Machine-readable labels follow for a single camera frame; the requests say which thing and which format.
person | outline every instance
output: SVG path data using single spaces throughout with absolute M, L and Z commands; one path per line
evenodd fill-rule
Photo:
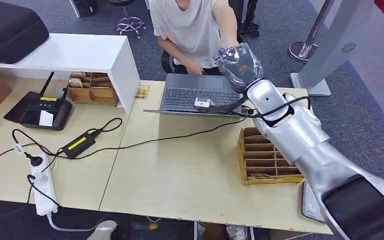
M 149 10 L 159 45 L 174 57 L 175 73 L 221 75 L 213 54 L 238 45 L 227 0 L 150 0 Z

robotic arm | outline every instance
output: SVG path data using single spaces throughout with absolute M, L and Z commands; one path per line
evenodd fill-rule
M 295 99 L 291 94 L 281 95 L 270 81 L 261 78 L 262 65 L 246 43 L 222 48 L 214 58 L 232 88 L 248 98 L 260 114 Z M 254 124 L 288 163 L 301 171 L 325 222 L 337 237 L 384 240 L 384 180 L 355 165 L 329 144 L 329 136 L 310 110 L 294 102 L 254 118 Z

person's arm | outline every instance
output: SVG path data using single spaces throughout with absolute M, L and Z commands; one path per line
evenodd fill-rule
M 175 59 L 179 60 L 186 67 L 187 73 L 197 75 L 203 74 L 204 70 L 201 65 L 183 54 L 183 52 L 181 52 L 170 39 L 166 38 L 164 40 L 161 36 L 157 36 L 156 38 L 158 39 L 158 43 L 162 49 L 164 49 Z
M 238 24 L 235 12 L 226 0 L 213 0 L 212 12 L 218 23 L 223 48 L 237 46 Z

speaker grille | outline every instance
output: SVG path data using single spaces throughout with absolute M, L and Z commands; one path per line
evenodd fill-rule
M 354 51 L 354 49 L 356 49 L 356 47 L 357 44 L 355 42 L 349 42 L 342 47 L 341 52 L 343 52 L 344 54 L 351 53 L 352 51 Z

power strip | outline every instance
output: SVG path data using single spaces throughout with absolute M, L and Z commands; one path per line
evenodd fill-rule
M 48 167 L 42 172 L 49 164 L 48 155 L 44 152 L 36 154 L 33 157 L 42 158 L 42 163 L 38 166 L 30 164 L 31 175 L 35 176 L 34 186 L 39 189 L 42 193 L 49 196 L 51 199 L 56 200 L 54 182 L 52 180 L 51 167 Z M 49 213 L 56 213 L 58 206 L 49 200 L 47 197 L 34 190 L 34 203 L 36 204 L 36 212 L 39 216 L 45 216 Z

